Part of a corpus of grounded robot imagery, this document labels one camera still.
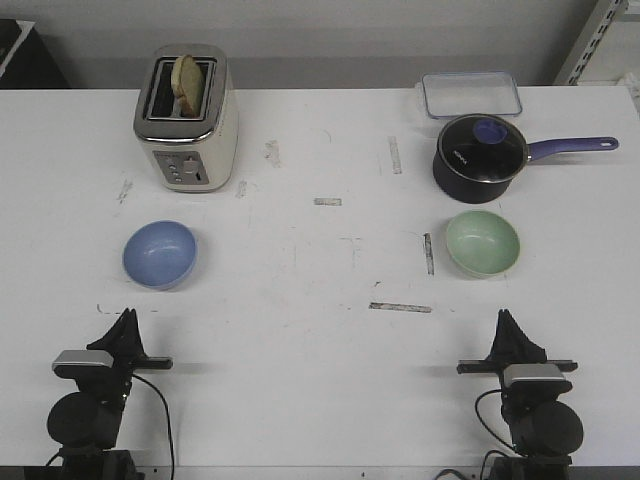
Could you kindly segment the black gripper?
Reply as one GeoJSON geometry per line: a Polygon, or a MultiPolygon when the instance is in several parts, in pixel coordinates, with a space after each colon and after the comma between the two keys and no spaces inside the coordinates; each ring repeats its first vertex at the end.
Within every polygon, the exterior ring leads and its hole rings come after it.
{"type": "Polygon", "coordinates": [[[501,309],[498,312],[495,336],[488,358],[484,360],[459,360],[456,372],[461,375],[495,375],[498,378],[499,387],[486,391],[487,395],[500,394],[515,400],[556,400],[563,394],[558,396],[528,395],[526,392],[514,392],[503,388],[502,373],[506,367],[512,364],[535,363],[555,364],[564,376],[567,372],[573,372],[578,368],[578,363],[573,360],[547,360],[545,349],[526,336],[507,309],[501,309]]]}
{"type": "Polygon", "coordinates": [[[112,327],[98,340],[87,345],[88,350],[121,351],[127,344],[129,354],[110,353],[114,366],[105,373],[75,380],[81,392],[92,395],[109,406],[124,406],[131,392],[133,374],[137,370],[170,370],[173,358],[148,356],[143,347],[135,309],[126,308],[112,327]]]}

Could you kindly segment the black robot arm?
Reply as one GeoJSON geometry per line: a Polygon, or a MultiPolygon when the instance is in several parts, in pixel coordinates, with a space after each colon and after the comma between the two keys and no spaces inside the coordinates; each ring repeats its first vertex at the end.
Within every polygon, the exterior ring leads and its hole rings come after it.
{"type": "Polygon", "coordinates": [[[77,390],[59,399],[47,418],[49,436],[60,444],[59,479],[143,479],[128,450],[115,448],[124,409],[139,370],[169,370],[169,357],[146,354],[136,310],[126,308],[100,339],[81,350],[64,350],[53,373],[71,379],[77,390]]]}
{"type": "Polygon", "coordinates": [[[482,360],[461,360],[459,374],[494,374],[500,387],[501,416],[510,440],[494,438],[513,452],[500,452],[482,479],[567,479],[571,454],[584,440],[578,414],[559,400],[573,388],[567,372],[573,360],[551,360],[532,342],[509,310],[498,312],[491,349],[482,360]]]}

